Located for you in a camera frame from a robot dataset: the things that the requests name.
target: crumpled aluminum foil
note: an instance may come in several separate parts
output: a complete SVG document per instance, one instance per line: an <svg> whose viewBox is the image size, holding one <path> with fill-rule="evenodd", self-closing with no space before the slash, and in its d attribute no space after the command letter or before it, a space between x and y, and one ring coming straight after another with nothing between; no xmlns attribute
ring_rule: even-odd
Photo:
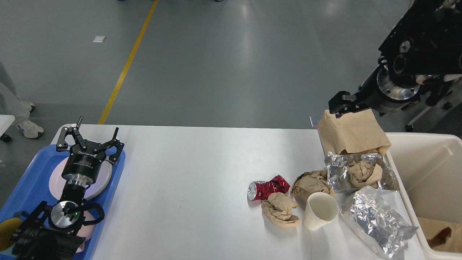
<svg viewBox="0 0 462 260"><path fill-rule="evenodd" d="M404 260L407 241L417 230L371 186L348 198L340 215L364 243L385 259Z"/></svg>
<svg viewBox="0 0 462 260"><path fill-rule="evenodd" d="M334 191L338 193L352 193L359 190L359 188L351 184L350 175L348 174L347 165L353 161L367 161L372 166L378 164L382 167L382 179L377 182L378 189L395 192L400 190L400 185L395 172L393 172L380 154L338 155L333 152L329 152L324 159L324 162L326 163L327 182L332 186Z"/></svg>

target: crumpled brown paper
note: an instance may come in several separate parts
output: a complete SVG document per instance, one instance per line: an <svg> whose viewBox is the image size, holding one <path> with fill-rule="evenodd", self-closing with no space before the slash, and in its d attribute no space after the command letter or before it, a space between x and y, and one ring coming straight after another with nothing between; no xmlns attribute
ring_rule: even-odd
<svg viewBox="0 0 462 260"><path fill-rule="evenodd" d="M351 184L358 188L370 185L377 189L377 182L382 179L382 172L380 165L376 164L374 167L367 161L348 164Z"/></svg>
<svg viewBox="0 0 462 260"><path fill-rule="evenodd" d="M335 194L332 187L327 184L326 171L305 172L300 175L292 186L291 195L300 196L303 201L306 201L315 192Z"/></svg>
<svg viewBox="0 0 462 260"><path fill-rule="evenodd" d="M435 240L435 236L443 229L447 227L451 228L451 233L443 239L443 243L435 244L433 247L431 246L433 250L462 253L462 224L422 217L417 217L417 219L419 220L425 238L429 242L429 246L431 246L430 242Z"/></svg>
<svg viewBox="0 0 462 260"><path fill-rule="evenodd" d="M317 125L324 155L380 153L385 155L390 140L378 125L372 110L347 113L336 118L329 110Z"/></svg>
<svg viewBox="0 0 462 260"><path fill-rule="evenodd" d="M301 223L298 216L292 215L292 209L297 208L297 206L297 202L281 192L276 192L262 201L261 210L275 225L282 228L292 228Z"/></svg>

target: white sneaker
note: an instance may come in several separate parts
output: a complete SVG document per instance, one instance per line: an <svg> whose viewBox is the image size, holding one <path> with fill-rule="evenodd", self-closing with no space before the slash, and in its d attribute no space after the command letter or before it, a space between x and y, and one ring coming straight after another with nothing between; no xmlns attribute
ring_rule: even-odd
<svg viewBox="0 0 462 260"><path fill-rule="evenodd" d="M23 106L25 106L27 108L27 110L29 110L29 112L32 112L34 111L35 109L35 105L34 103L32 102L29 102L29 101L21 101L21 104L23 104Z"/></svg>
<svg viewBox="0 0 462 260"><path fill-rule="evenodd" d="M19 122L18 125L16 125L16 128L18 128L27 138L38 138L43 135L43 128L30 120Z"/></svg>

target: caster wheel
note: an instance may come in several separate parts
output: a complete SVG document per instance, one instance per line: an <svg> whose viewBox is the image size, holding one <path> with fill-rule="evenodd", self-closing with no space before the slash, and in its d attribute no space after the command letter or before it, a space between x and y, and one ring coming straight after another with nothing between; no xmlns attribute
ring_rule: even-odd
<svg viewBox="0 0 462 260"><path fill-rule="evenodd" d="M443 105L444 110L449 110L453 107L453 104L451 102L447 102Z"/></svg>
<svg viewBox="0 0 462 260"><path fill-rule="evenodd" d="M412 132L412 131L414 131L414 126L413 125L406 125L404 127L404 129L406 130L406 132Z"/></svg>
<svg viewBox="0 0 462 260"><path fill-rule="evenodd" d="M4 142L9 142L11 141L11 137L7 134L3 134L0 136L0 140L4 141Z"/></svg>

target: white plate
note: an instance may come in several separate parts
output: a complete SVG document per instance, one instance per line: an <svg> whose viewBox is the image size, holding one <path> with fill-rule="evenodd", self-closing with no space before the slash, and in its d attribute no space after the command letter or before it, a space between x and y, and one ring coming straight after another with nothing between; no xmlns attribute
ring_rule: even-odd
<svg viewBox="0 0 462 260"><path fill-rule="evenodd" d="M66 165L67 158L64 158L58 166L53 170L50 176L49 188L51 195L56 199L61 198L62 189L66 184L66 180L61 177L62 171L64 170L64 166ZM85 192L85 199L90 200L100 194L104 188L109 183L109 179L111 178L112 174L112 165L107 161L103 161L101 165L101 169L99 169L98 178L96 179L96 183L92 184L90 188L88 188Z"/></svg>

